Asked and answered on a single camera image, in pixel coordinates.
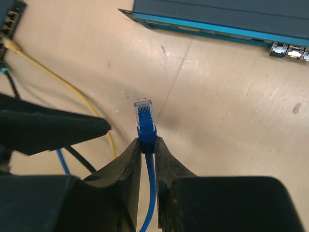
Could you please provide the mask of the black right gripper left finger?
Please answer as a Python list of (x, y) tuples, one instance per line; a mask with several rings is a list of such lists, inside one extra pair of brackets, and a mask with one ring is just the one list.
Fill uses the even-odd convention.
[(85, 179), (3, 175), (3, 232), (134, 232), (141, 174), (140, 142)]

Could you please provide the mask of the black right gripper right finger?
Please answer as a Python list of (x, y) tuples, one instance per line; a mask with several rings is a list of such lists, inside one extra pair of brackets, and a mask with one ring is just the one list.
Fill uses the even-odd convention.
[(164, 232), (302, 232), (284, 184), (270, 176), (197, 176), (161, 137), (154, 147), (158, 226)]

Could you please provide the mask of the small black network switch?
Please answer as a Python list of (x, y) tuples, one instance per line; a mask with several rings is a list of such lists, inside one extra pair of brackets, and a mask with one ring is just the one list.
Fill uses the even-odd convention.
[(0, 0), (0, 36), (12, 39), (27, 4), (24, 0)]

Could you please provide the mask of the large blue rack network switch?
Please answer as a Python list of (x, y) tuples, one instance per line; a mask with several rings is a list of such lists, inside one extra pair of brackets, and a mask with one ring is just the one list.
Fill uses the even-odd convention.
[(265, 46), (277, 58), (309, 59), (306, 0), (136, 0), (122, 13), (149, 29)]

